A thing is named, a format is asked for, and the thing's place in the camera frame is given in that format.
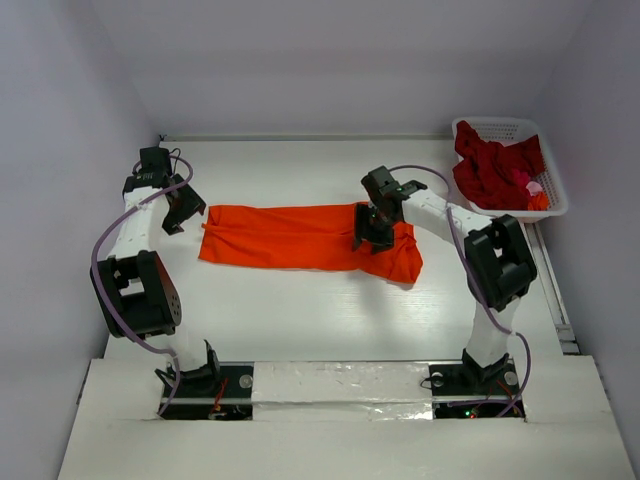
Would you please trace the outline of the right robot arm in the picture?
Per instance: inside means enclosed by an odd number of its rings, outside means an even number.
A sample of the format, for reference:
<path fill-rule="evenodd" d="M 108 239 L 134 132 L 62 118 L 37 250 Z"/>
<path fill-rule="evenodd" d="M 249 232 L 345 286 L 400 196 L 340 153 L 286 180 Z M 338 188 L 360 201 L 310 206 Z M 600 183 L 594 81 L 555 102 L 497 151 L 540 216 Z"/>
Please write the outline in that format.
<path fill-rule="evenodd" d="M 399 242 L 394 228 L 402 223 L 455 247 L 476 309 L 458 371 L 444 379 L 473 392 L 486 390 L 507 368 L 515 312 L 537 278 L 520 222 L 455 205 L 416 180 L 401 184 L 385 166 L 370 171 L 361 185 L 369 201 L 355 207 L 355 250 L 365 243 L 373 254 L 390 251 Z"/>

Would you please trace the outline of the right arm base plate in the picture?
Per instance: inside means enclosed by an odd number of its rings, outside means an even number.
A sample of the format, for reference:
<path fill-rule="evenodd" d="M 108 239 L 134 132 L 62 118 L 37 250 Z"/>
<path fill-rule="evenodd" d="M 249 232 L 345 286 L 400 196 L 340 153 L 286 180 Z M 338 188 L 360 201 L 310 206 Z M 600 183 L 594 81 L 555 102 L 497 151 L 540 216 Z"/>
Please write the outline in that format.
<path fill-rule="evenodd" d="M 431 393 L 434 417 L 444 419 L 524 418 L 524 405 L 517 400 L 504 414 L 500 412 L 520 391 L 519 378 L 514 364 L 506 367 L 482 384 L 473 384 L 463 376 L 463 364 L 430 364 L 420 387 Z"/>

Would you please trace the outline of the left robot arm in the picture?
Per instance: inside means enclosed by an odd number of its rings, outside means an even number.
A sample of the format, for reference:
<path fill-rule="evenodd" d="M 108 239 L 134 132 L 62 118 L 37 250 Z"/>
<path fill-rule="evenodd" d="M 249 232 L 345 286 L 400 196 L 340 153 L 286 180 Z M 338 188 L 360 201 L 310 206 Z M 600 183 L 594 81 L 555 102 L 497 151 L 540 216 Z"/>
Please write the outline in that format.
<path fill-rule="evenodd" d="M 142 148 L 126 178 L 125 212 L 101 235 L 91 254 L 90 278 L 107 328 L 156 355 L 177 359 L 175 347 L 146 339 L 171 336 L 182 320 L 179 294 L 157 252 L 160 234 L 183 231 L 182 224 L 205 213 L 205 201 L 176 171 L 179 154 L 159 146 Z"/>

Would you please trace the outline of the orange t shirt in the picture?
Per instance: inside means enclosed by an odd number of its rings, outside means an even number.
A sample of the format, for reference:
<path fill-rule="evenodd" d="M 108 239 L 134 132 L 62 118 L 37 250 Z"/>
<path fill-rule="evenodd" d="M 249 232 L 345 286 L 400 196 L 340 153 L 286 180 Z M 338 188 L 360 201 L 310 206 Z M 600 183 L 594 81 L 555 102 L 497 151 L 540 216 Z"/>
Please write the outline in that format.
<path fill-rule="evenodd" d="M 393 227 L 394 246 L 374 253 L 352 248 L 353 204 L 257 208 L 213 205 L 199 251 L 201 260 L 249 268 L 362 271 L 413 285 L 423 267 L 414 228 Z"/>

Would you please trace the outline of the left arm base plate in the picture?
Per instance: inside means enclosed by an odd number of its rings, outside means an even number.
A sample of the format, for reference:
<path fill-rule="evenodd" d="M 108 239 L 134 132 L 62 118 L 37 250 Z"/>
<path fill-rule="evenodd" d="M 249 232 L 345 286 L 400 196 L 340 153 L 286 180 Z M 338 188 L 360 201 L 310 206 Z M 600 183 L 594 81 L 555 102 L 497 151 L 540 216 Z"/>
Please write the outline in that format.
<path fill-rule="evenodd" d="M 175 380 L 173 368 L 156 370 L 163 391 L 160 406 L 165 420 L 244 421 L 253 416 L 252 363 L 223 363 L 217 379 L 205 366 L 182 372 L 175 397 L 168 400 Z"/>

